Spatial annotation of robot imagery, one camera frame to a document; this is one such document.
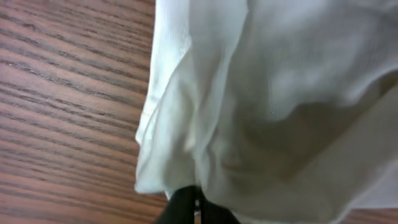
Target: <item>wooden table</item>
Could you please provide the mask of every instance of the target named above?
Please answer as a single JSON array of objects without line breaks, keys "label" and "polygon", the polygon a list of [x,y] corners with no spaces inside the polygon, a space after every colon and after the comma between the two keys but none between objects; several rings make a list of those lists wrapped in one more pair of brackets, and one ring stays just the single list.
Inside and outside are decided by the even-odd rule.
[{"label": "wooden table", "polygon": [[[0,223],[152,223],[134,193],[153,0],[0,0]],[[398,223],[392,210],[349,223]]]}]

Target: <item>brown wood surface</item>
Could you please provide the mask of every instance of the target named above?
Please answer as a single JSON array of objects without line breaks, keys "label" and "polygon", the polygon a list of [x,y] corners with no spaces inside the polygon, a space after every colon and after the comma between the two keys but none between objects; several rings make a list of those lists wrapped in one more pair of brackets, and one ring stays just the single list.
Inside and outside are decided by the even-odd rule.
[{"label": "brown wood surface", "polygon": [[[0,223],[152,223],[133,191],[154,1],[0,0]],[[357,211],[345,224],[398,223]]]}]

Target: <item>crumpled white fabric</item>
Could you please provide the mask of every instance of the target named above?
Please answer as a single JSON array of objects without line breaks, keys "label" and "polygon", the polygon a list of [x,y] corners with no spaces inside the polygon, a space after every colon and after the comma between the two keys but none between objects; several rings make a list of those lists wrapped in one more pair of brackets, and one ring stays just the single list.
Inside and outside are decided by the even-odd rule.
[{"label": "crumpled white fabric", "polygon": [[398,1],[157,0],[155,16],[138,192],[198,185],[252,221],[398,207]]}]

